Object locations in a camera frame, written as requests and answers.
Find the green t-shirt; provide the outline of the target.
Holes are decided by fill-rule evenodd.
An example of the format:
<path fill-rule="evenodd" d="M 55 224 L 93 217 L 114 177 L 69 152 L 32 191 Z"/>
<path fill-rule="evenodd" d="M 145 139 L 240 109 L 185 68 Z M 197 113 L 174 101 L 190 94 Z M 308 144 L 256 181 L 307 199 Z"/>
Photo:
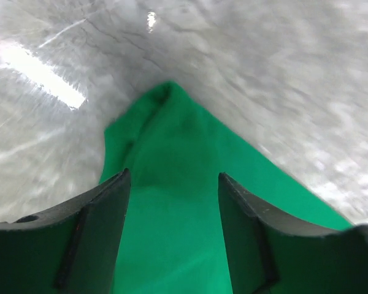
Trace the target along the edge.
<path fill-rule="evenodd" d="M 150 89 L 105 133 L 101 180 L 131 193 L 112 293 L 231 293 L 218 175 L 309 222 L 349 222 L 236 135 L 178 84 Z"/>

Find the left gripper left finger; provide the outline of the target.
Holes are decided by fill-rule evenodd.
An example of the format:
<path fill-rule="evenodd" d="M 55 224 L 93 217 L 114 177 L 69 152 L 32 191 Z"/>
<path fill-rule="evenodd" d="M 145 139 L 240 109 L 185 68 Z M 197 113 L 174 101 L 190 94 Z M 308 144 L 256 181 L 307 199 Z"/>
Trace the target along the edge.
<path fill-rule="evenodd" d="M 109 293 L 128 170 L 52 208 L 0 222 L 0 293 Z"/>

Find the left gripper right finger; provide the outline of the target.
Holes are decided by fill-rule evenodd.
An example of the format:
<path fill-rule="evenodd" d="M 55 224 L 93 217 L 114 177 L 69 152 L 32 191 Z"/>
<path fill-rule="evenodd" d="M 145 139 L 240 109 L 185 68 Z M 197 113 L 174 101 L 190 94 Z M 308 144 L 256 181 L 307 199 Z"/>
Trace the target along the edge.
<path fill-rule="evenodd" d="M 284 212 L 218 177 L 234 293 L 368 294 L 368 224 L 333 230 Z"/>

